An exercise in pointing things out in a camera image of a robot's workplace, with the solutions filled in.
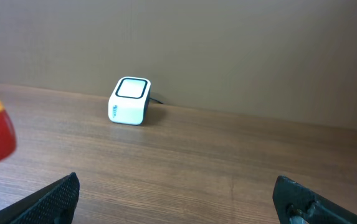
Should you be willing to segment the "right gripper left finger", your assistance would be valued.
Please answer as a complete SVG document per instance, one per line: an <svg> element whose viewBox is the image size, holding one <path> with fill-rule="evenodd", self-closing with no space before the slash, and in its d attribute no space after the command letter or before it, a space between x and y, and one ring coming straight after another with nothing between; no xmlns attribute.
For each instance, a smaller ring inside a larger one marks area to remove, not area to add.
<svg viewBox="0 0 357 224"><path fill-rule="evenodd" d="M73 172L0 210L0 224L71 224L79 192Z"/></svg>

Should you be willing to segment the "white barcode scanner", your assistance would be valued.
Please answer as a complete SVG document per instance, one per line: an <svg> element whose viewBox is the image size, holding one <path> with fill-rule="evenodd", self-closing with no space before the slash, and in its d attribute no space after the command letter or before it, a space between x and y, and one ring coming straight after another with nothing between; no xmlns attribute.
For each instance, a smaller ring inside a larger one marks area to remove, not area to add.
<svg viewBox="0 0 357 224"><path fill-rule="evenodd" d="M145 78L119 79L108 101L108 118L114 123L141 125L150 101L151 82Z"/></svg>

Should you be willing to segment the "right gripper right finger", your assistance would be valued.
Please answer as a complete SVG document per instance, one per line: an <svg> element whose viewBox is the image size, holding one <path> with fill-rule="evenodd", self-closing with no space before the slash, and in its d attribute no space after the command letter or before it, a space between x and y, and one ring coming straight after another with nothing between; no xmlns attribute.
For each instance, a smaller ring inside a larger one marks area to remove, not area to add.
<svg viewBox="0 0 357 224"><path fill-rule="evenodd" d="M356 214L283 175L277 177L272 198L283 224L357 224Z"/></svg>

